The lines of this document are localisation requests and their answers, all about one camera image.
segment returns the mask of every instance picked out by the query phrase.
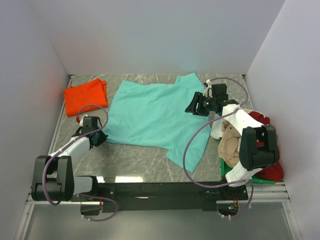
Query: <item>folded orange cloth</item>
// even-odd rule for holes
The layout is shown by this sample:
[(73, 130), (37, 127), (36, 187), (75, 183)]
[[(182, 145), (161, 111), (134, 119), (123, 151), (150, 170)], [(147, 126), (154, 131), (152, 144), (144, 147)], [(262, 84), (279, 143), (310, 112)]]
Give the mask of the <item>folded orange cloth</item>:
[[(68, 117), (78, 114), (79, 110), (88, 104), (97, 104), (101, 107), (108, 106), (107, 83), (96, 78), (88, 83), (71, 86), (63, 90), (65, 112)], [(82, 113), (96, 110), (96, 106), (88, 106)]]

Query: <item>green basket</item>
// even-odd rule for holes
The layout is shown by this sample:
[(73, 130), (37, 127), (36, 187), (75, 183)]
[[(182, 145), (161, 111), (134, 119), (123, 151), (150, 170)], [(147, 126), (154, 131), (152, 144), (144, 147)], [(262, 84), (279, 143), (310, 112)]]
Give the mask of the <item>green basket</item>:
[[(221, 158), (221, 175), (225, 175), (227, 174), (228, 172), (231, 171), (231, 167), (229, 167), (225, 161)], [(257, 176), (253, 176), (252, 179), (251, 179), (251, 182), (253, 183), (256, 183), (256, 184), (275, 184), (276, 181), (269, 181), (269, 180), (264, 180), (264, 179), (261, 179), (260, 177), (257, 177)]]

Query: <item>white wall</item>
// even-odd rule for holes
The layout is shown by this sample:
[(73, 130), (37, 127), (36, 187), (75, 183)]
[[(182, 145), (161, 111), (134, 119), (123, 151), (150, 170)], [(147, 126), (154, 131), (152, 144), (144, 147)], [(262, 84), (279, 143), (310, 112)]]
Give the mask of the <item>white wall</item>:
[(246, 83), (275, 125), (285, 184), (302, 236), (320, 236), (320, 1), (286, 0)]
[(246, 74), (285, 0), (28, 0), (69, 74)]
[(26, 0), (0, 1), (0, 239), (13, 239), (68, 76)]

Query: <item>teal cloth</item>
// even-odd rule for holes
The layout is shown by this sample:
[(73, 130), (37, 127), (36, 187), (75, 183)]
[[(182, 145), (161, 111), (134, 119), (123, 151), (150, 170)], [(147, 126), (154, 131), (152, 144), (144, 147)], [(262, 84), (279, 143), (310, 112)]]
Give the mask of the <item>teal cloth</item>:
[[(204, 87), (192, 73), (178, 76), (175, 84), (141, 85), (122, 81), (109, 110), (104, 129), (107, 141), (168, 149), (167, 158), (183, 167), (184, 150), (191, 136), (208, 117), (186, 113), (195, 92)], [(203, 156), (210, 127), (206, 126), (192, 141), (186, 154), (186, 169), (194, 172)]]

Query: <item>gray marble surface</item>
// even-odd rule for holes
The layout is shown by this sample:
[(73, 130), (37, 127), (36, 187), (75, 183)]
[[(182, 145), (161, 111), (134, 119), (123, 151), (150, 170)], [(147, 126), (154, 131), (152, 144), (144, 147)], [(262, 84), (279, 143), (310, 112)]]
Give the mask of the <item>gray marble surface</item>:
[[(107, 82), (108, 110), (112, 104), (122, 80), (148, 85), (154, 83), (174, 84), (177, 76), (184, 74), (102, 74), (102, 75), (74, 75), (71, 77), (71, 86), (87, 83), (97, 77)], [(242, 75), (228, 74), (197, 74), (201, 82), (216, 77), (230, 77), (245, 85)], [(229, 99), (241, 102), (245, 93), (234, 82), (217, 80), (216, 83), (226, 83)], [(252, 109), (250, 100), (243, 106)], [(102, 110), (88, 113), (98, 116), (102, 121), (106, 116)], [(58, 133), (54, 139), (54, 151), (66, 144), (75, 133), (79, 125), (75, 117), (67, 117), (65, 111), (61, 117)], [(221, 179), (220, 159), (218, 157), (219, 141), (211, 137), (207, 143), (204, 155), (192, 174), (196, 181), (219, 181)], [(166, 157), (168, 150), (156, 147), (112, 144), (105, 142), (87, 152), (78, 165), (73, 169), (78, 176), (97, 176), (100, 182), (188, 182), (184, 170)]]

